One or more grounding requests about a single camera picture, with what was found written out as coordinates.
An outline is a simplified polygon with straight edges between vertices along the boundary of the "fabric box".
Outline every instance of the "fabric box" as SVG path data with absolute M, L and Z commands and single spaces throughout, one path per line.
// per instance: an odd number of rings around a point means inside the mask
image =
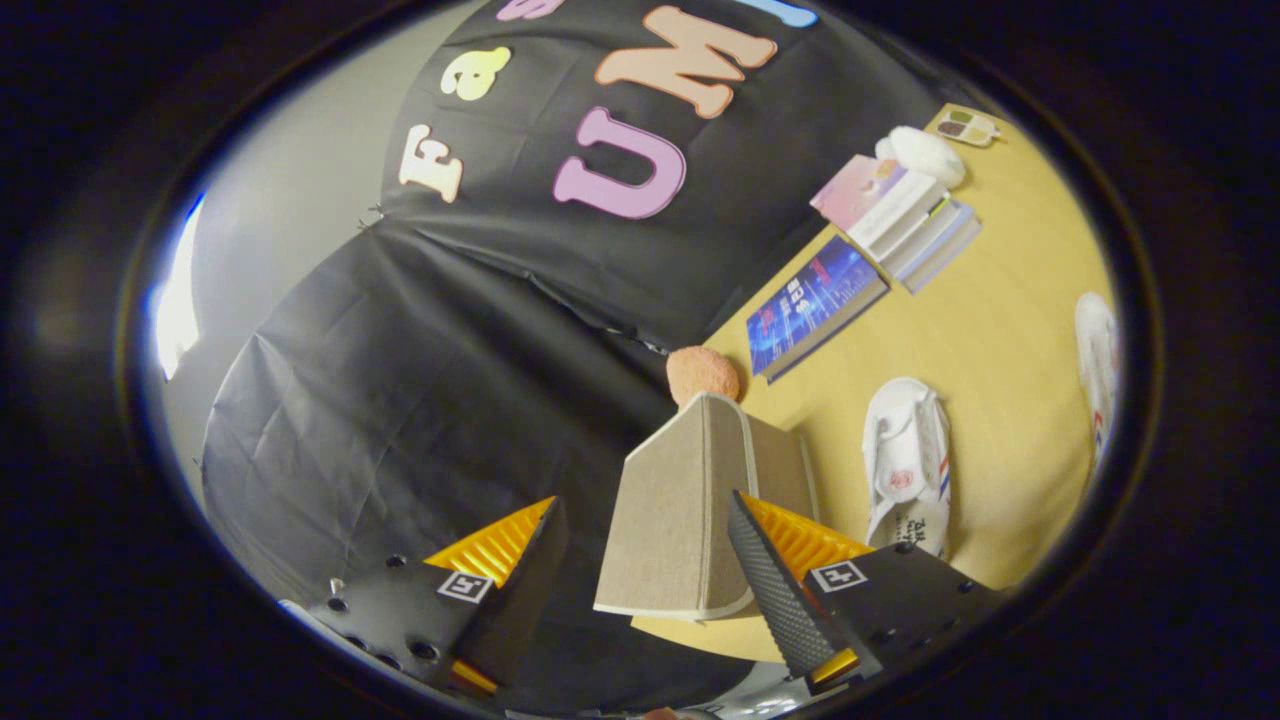
M 746 607 L 728 539 L 735 489 L 818 520 L 800 436 L 699 393 L 623 464 L 595 610 L 710 620 Z

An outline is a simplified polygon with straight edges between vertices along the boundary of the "wooden tabletop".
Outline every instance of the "wooden tabletop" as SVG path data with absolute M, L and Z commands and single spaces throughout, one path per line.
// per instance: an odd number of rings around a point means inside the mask
M 925 129 L 952 109 L 968 110 L 946 105 Z M 1093 446 L 1076 375 L 1075 302 L 1088 291 L 1112 297 L 1071 191 L 1018 128 L 991 119 L 1001 132 L 992 146 L 947 141 L 969 170 L 952 193 L 974 208 L 983 229 L 918 295 L 892 282 L 773 384 L 751 378 L 746 318 L 837 232 L 828 225 L 705 345 L 749 378 L 748 414 L 805 437 L 822 523 L 858 541 L 870 501 L 861 437 L 872 395 L 902 375 L 937 389 L 951 420 L 950 561 L 1004 588 L 1044 556 L 1084 488 Z M 710 652 L 782 661 L 754 605 L 726 620 L 636 618 L 632 626 Z

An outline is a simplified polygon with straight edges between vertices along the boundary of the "pink letter u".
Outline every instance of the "pink letter u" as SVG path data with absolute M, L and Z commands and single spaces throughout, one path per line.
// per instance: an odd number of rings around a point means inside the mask
M 685 184 L 685 156 L 678 147 L 612 119 L 604 108 L 593 108 L 577 128 L 579 145 L 589 147 L 596 142 L 608 142 L 648 158 L 653 163 L 653 176 L 644 184 L 627 184 L 588 170 L 586 163 L 575 155 L 561 165 L 556 176 L 556 200 L 577 200 L 620 218 L 639 220 L 671 204 Z

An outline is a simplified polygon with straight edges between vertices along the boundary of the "letter cutout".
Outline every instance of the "letter cutout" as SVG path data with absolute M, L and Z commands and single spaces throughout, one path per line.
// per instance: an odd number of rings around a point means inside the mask
M 690 79 L 742 79 L 742 70 L 719 55 L 732 55 L 746 68 L 759 68 L 778 50 L 767 37 L 753 37 L 736 29 L 685 14 L 663 5 L 645 15 L 644 26 L 673 47 L 636 47 L 609 53 L 595 69 L 595 82 L 611 85 L 620 79 L 646 85 L 694 105 L 698 115 L 718 117 L 733 100 L 726 85 L 703 85 Z
M 445 95 L 457 92 L 463 100 L 479 100 L 489 92 L 498 79 L 498 72 L 509 61 L 511 47 L 463 53 L 444 68 L 440 91 Z
M 449 155 L 449 146 L 428 140 L 430 135 L 431 128 L 426 126 L 408 128 L 404 156 L 401 159 L 401 184 L 416 182 L 439 192 L 445 202 L 453 202 L 462 183 L 462 160 L 451 158 L 448 163 L 438 163 L 436 160 Z
M 520 18 L 532 20 L 554 13 L 564 0 L 511 0 L 500 10 L 498 19 L 507 22 Z
M 685 184 L 685 155 L 666 140 L 609 117 L 604 108 L 591 108 L 577 128 L 579 145 L 608 142 L 643 155 L 653 163 L 653 176 L 634 186 L 593 173 L 577 155 L 564 160 L 556 176 L 553 195 L 561 202 L 577 200 L 605 213 L 639 220 L 655 215 L 671 204 Z
M 778 0 L 733 0 L 735 3 L 741 3 L 748 8 L 755 8 L 756 10 L 764 10 L 765 13 L 782 20 L 782 24 L 787 27 L 809 27 L 818 22 L 818 14 L 813 10 L 805 10 L 804 8 L 796 8 L 795 5 L 787 5 L 786 3 L 780 3 Z

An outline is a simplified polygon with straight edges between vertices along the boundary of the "white wall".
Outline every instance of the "white wall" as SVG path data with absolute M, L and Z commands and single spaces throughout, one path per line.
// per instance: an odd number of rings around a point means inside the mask
M 392 123 L 431 53 L 484 0 L 424 17 L 266 114 L 210 178 L 192 286 L 200 341 L 161 392 L 200 507 L 205 425 L 227 370 L 284 293 L 372 220 Z

